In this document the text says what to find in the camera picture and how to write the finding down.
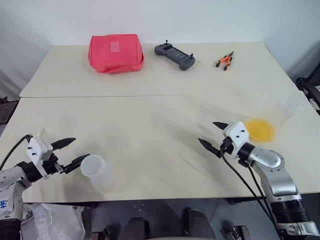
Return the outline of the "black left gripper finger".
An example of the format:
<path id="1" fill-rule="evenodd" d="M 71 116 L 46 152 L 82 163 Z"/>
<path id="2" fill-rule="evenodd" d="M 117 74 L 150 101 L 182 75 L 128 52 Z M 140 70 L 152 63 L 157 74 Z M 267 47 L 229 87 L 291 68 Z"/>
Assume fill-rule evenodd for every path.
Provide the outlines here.
<path id="1" fill-rule="evenodd" d="M 62 148 L 67 147 L 68 145 L 70 145 L 75 140 L 76 140 L 75 137 L 68 137 L 68 138 L 60 139 L 60 140 L 57 140 L 57 141 L 53 142 L 51 144 L 51 146 L 52 146 L 53 150 L 60 150 Z"/>
<path id="2" fill-rule="evenodd" d="M 62 166 L 62 170 L 65 174 L 68 174 L 72 171 L 74 171 L 75 169 L 77 169 L 78 167 L 80 167 L 82 161 L 88 157 L 90 154 L 85 154 L 82 156 L 77 157 L 76 159 L 72 160 L 70 164 L 66 165 L 66 166 Z"/>

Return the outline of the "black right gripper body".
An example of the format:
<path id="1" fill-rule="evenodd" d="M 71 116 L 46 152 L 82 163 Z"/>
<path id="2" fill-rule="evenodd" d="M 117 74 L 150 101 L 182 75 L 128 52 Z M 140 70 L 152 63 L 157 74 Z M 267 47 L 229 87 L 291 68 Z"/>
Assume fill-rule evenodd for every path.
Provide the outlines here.
<path id="1" fill-rule="evenodd" d="M 233 150 L 234 150 L 233 141 L 228 136 L 222 141 L 220 145 L 220 149 L 219 149 L 220 157 L 223 160 L 226 160 L 225 153 L 227 153 L 228 155 L 232 155 Z"/>

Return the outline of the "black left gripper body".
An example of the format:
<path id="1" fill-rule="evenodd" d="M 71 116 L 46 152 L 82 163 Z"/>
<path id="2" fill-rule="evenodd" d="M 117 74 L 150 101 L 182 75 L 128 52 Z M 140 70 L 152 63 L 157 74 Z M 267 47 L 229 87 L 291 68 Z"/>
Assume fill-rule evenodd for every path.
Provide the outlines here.
<path id="1" fill-rule="evenodd" d="M 43 161 L 41 164 L 45 173 L 42 173 L 43 178 L 48 178 L 49 175 L 53 175 L 55 173 L 64 173 L 64 166 L 58 163 L 58 157 L 52 153 L 48 160 Z"/>

